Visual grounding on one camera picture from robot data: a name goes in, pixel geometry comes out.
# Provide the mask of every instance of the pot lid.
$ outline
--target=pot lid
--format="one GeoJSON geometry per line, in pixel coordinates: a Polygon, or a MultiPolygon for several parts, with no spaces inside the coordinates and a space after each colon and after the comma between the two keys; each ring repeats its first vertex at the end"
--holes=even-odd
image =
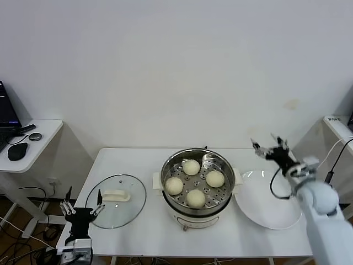
{"type": "Polygon", "coordinates": [[[98,190],[105,207],[93,224],[100,228],[114,229],[130,223],[139,215],[146,202],[145,186],[131,175],[113,175],[98,183],[89,193],[85,207],[97,207],[98,190]]]}

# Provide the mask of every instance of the table leg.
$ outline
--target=table leg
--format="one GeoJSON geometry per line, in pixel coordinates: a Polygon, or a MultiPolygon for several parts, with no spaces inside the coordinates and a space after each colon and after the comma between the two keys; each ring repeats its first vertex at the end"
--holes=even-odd
{"type": "Polygon", "coordinates": [[[274,258],[269,258],[269,263],[270,263],[270,265],[275,265],[274,258]]]}
{"type": "MultiPolygon", "coordinates": [[[[39,209],[42,209],[42,211],[45,211],[45,209],[48,207],[49,203],[41,203],[39,205],[39,209]]],[[[23,239],[29,239],[29,235],[32,235],[34,229],[37,226],[37,223],[39,224],[57,224],[57,225],[65,225],[66,220],[63,215],[48,215],[45,220],[39,221],[37,218],[32,218],[29,223],[27,224],[24,233],[22,234],[23,239]]]]}
{"type": "Polygon", "coordinates": [[[284,265],[305,265],[313,259],[313,257],[291,258],[289,261],[285,262],[284,265]]]}
{"type": "Polygon", "coordinates": [[[6,192],[8,199],[20,205],[34,218],[40,221],[46,220],[46,215],[26,197],[24,192],[18,190],[19,187],[13,181],[13,177],[10,174],[0,173],[0,180],[1,190],[6,192]]]}
{"type": "Polygon", "coordinates": [[[1,231],[1,228],[4,227],[4,225],[6,225],[6,221],[8,221],[13,213],[13,211],[16,209],[17,207],[17,203],[14,203],[12,204],[11,208],[7,211],[7,213],[5,214],[4,216],[4,220],[1,220],[0,222],[0,231],[1,231]]]}
{"type": "Polygon", "coordinates": [[[110,261],[110,265],[116,265],[116,256],[112,256],[111,261],[110,261]]]}

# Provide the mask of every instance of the wall socket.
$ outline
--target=wall socket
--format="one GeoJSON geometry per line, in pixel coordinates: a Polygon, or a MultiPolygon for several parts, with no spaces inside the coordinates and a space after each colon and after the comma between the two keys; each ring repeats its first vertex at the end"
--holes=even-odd
{"type": "Polygon", "coordinates": [[[47,178],[49,185],[51,186],[57,186],[60,185],[61,182],[57,178],[47,178]]]}

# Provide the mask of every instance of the white desk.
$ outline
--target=white desk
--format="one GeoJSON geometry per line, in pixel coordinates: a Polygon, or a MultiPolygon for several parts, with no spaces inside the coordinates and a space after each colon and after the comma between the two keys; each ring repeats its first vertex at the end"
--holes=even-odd
{"type": "MultiPolygon", "coordinates": [[[[287,230],[270,230],[249,220],[235,199],[211,227],[184,232],[168,215],[163,197],[152,190],[152,176],[179,149],[102,149],[76,201],[84,207],[91,189],[114,174],[131,174],[146,186],[147,200],[139,216],[117,229],[90,224],[93,252],[100,256],[154,257],[296,257],[311,256],[304,216],[287,230]]],[[[258,158],[252,149],[215,149],[241,173],[251,169],[274,170],[275,165],[258,158]]],[[[68,223],[57,243],[62,252],[69,236],[68,223]]]]}
{"type": "Polygon", "coordinates": [[[31,133],[41,133],[42,139],[37,142],[28,140],[28,137],[23,141],[28,143],[26,155],[18,161],[10,161],[8,159],[7,151],[11,147],[8,145],[0,152],[0,187],[1,190],[6,192],[6,197],[9,198],[14,206],[16,204],[22,206],[27,212],[29,212],[35,219],[32,223],[36,224],[36,221],[46,222],[46,215],[27,199],[24,192],[17,190],[19,187],[16,184],[14,177],[9,173],[23,173],[26,172],[36,161],[39,155],[43,152],[45,147],[53,139],[56,133],[62,126],[61,120],[21,120],[22,126],[34,124],[37,126],[31,133]]]}

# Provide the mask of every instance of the white plate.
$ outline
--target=white plate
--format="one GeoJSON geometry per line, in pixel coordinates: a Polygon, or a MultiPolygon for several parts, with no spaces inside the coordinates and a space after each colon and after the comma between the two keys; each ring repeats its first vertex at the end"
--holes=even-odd
{"type": "MultiPolygon", "coordinates": [[[[296,224],[302,210],[296,198],[281,200],[270,190],[274,173],[269,171],[249,171],[242,175],[243,182],[236,194],[236,200],[243,213],[255,223],[270,229],[287,229],[296,224]]],[[[278,196],[288,196],[290,185],[279,172],[272,185],[278,196]]]]}

